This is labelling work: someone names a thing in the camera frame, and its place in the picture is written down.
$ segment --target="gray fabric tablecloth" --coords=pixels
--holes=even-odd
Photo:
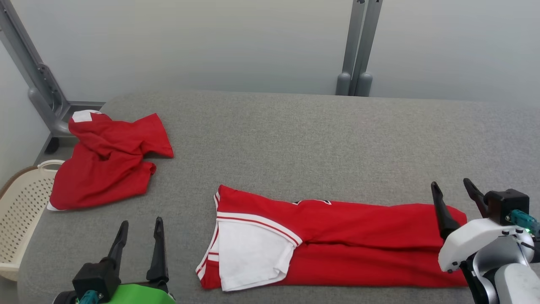
[[[115,120],[158,113],[174,159],[153,158],[146,195],[39,221],[21,265],[22,304],[50,303],[85,262],[109,250],[123,220],[130,232],[123,282],[143,281],[156,216],[165,222],[170,291],[178,303],[472,303],[465,288],[261,287],[223,293],[201,288],[194,269],[214,229],[219,184],[298,201],[432,203],[478,218],[462,184],[513,187],[540,216],[540,109],[493,103],[234,92],[153,92],[106,103]]]

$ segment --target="gray table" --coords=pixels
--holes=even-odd
[[[492,103],[233,92],[154,92],[115,98],[115,120],[158,113],[175,158],[152,159],[144,196],[76,212],[45,211],[19,275],[22,304],[71,289],[85,262],[106,255],[130,221],[120,276],[142,281],[156,216],[165,222],[179,303],[472,303],[467,289],[262,287],[204,291],[194,269],[214,229],[219,184],[274,199],[431,203],[436,180],[448,205],[480,215],[462,179],[483,191],[514,187],[540,215],[540,109]]]

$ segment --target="floor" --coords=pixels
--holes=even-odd
[[[51,155],[42,155],[39,162],[47,160],[67,160],[73,153],[72,142],[60,142],[58,150]],[[17,296],[17,282],[7,280],[0,276],[0,301],[2,304],[19,304]]]

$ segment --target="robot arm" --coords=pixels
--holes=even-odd
[[[483,195],[469,179],[463,183],[483,218],[462,227],[451,218],[437,183],[431,184],[444,241],[441,270],[461,269],[475,304],[540,303],[540,279],[529,266],[540,260],[529,197],[513,189]]]

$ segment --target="basket handle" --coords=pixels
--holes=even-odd
[[[52,165],[52,164],[63,164],[63,163],[64,163],[64,161],[61,161],[61,160],[49,160],[49,161],[44,161],[41,164],[37,165],[37,168],[42,173],[43,172],[56,172],[56,170],[45,169],[45,167],[47,167],[49,165]]]

